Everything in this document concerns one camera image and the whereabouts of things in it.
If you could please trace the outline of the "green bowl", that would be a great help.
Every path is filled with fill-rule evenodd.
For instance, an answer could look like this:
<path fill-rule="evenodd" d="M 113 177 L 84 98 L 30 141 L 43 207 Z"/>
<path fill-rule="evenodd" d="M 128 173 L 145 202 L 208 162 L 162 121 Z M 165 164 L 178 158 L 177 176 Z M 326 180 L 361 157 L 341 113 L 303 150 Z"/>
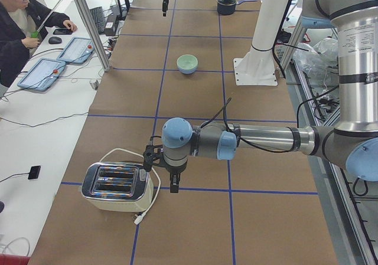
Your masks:
<path fill-rule="evenodd" d="M 197 57 L 192 54 L 184 54 L 177 58 L 177 67 L 181 71 L 194 71 L 198 67 Z"/>

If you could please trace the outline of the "blue bowl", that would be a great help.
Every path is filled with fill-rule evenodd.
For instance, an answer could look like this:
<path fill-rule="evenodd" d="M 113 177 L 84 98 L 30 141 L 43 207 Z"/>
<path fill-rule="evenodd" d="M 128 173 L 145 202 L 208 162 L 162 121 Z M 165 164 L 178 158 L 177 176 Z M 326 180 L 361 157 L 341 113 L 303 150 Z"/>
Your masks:
<path fill-rule="evenodd" d="M 179 70 L 180 73 L 183 73 L 185 75 L 189 75 L 189 74 L 193 74 L 197 70 L 197 66 L 190 67 L 190 68 L 184 68 L 184 67 L 178 66 L 178 70 Z"/>

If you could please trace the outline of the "dark round pot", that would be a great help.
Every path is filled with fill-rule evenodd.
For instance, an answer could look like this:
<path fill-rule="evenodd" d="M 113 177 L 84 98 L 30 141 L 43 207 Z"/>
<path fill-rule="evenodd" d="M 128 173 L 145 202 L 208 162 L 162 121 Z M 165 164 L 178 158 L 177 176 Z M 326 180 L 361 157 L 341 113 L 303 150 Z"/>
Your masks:
<path fill-rule="evenodd" d="M 220 15 L 231 15 L 236 7 L 245 2 L 257 2 L 258 0 L 217 0 L 217 12 Z"/>

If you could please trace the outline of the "beige device box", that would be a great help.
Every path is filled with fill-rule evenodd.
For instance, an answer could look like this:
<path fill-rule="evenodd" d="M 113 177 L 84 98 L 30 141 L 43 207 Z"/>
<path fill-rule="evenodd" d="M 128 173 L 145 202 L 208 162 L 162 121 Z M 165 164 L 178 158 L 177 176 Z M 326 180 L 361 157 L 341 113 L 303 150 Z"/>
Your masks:
<path fill-rule="evenodd" d="M 154 184 L 134 162 L 96 162 L 84 178 L 82 196 L 100 210 L 143 212 L 151 205 Z"/>

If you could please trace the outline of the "black keyboard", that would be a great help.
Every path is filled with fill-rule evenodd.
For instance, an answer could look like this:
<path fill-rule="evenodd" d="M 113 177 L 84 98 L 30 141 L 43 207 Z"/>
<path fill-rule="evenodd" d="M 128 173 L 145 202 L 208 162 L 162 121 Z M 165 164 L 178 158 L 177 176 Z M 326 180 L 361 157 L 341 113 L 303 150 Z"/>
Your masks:
<path fill-rule="evenodd" d="M 95 24 L 98 33 L 103 34 L 105 31 L 105 19 L 103 14 L 103 8 L 101 6 L 97 6 L 94 8 L 90 8 L 89 12 L 92 16 L 92 20 Z"/>

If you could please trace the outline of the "far blue tablet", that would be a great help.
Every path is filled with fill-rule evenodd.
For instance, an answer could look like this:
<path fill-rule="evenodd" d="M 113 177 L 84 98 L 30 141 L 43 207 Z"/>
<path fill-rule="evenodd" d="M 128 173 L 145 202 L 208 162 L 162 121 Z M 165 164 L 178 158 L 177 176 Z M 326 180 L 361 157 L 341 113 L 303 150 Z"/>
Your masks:
<path fill-rule="evenodd" d="M 58 55 L 57 60 L 67 64 L 83 64 L 94 52 L 89 38 L 74 37 Z"/>

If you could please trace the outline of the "blue tablet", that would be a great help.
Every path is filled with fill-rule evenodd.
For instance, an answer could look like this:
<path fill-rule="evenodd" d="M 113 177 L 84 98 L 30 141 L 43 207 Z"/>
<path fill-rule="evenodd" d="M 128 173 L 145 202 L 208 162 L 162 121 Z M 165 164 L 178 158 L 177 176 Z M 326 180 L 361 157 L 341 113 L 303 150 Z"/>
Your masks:
<path fill-rule="evenodd" d="M 64 61 L 48 58 L 39 59 L 27 74 L 17 83 L 17 86 L 25 90 L 46 91 L 59 78 L 65 70 Z"/>
<path fill-rule="evenodd" d="M 67 64 L 83 64 L 94 52 L 89 38 L 74 37 L 58 55 L 57 60 Z"/>

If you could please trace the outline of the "black smartphone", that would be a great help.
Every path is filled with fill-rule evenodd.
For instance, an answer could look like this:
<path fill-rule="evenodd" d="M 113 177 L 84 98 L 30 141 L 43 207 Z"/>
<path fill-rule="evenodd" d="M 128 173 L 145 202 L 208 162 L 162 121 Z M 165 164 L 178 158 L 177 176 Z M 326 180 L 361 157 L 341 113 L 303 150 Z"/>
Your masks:
<path fill-rule="evenodd" d="M 67 28 L 57 28 L 53 32 L 54 35 L 71 35 L 72 33 L 72 30 Z"/>

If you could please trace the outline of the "black computer mouse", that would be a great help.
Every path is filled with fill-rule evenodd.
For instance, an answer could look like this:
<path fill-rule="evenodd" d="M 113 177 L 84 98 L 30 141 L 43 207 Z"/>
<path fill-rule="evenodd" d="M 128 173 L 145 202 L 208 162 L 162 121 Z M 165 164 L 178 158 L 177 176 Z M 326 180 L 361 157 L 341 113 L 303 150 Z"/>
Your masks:
<path fill-rule="evenodd" d="M 48 39 L 48 43 L 49 44 L 61 44 L 62 43 L 62 39 L 60 37 L 50 37 Z"/>

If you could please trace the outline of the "near blue tablet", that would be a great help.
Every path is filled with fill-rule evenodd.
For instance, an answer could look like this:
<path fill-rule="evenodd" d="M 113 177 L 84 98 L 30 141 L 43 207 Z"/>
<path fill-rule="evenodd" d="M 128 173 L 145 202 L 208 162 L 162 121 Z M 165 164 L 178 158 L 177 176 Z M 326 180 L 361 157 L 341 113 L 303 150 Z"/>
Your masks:
<path fill-rule="evenodd" d="M 39 59 L 27 74 L 17 83 L 17 86 L 25 90 L 46 91 L 59 78 L 65 70 L 64 61 L 48 58 Z"/>

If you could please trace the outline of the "small black puck device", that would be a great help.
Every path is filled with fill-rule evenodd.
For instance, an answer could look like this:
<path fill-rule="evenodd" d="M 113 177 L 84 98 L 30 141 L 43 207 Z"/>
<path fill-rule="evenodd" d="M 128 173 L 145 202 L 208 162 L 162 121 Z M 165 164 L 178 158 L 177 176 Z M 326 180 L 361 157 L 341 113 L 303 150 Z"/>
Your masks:
<path fill-rule="evenodd" d="M 37 179 L 39 177 L 39 174 L 40 174 L 40 169 L 41 169 L 40 165 L 32 166 L 30 168 L 29 173 L 28 173 L 28 180 Z"/>

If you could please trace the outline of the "seated person in black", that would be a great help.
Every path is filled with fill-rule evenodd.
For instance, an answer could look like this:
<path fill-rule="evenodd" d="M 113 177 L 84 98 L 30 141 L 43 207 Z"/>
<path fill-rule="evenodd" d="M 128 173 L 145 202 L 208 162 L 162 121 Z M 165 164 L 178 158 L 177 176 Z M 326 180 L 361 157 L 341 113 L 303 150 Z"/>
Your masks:
<path fill-rule="evenodd" d="M 14 82 L 47 36 L 47 27 L 77 29 L 69 16 L 37 0 L 1 0 L 1 90 Z"/>

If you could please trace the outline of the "clear plastic bag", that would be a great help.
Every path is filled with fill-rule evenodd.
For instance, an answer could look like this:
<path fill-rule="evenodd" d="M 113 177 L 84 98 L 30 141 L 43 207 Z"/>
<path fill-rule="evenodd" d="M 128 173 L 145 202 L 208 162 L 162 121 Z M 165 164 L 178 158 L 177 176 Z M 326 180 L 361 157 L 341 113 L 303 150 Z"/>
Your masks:
<path fill-rule="evenodd" d="M 292 59 L 307 76 L 323 76 L 328 68 L 338 67 L 338 41 L 323 38 L 314 46 L 299 43 Z"/>

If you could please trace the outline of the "aluminium frame post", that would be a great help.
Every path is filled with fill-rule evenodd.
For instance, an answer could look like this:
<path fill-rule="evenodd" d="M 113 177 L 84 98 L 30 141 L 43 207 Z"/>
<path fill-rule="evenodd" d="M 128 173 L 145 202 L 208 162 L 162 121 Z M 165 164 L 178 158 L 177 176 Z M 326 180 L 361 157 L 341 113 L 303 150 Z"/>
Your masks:
<path fill-rule="evenodd" d="M 106 55 L 99 33 L 96 29 L 95 23 L 92 20 L 89 7 L 86 0 L 74 0 L 79 15 L 84 23 L 84 26 L 89 33 L 89 37 L 92 40 L 97 56 L 100 60 L 104 72 L 108 72 L 110 69 L 110 62 Z"/>

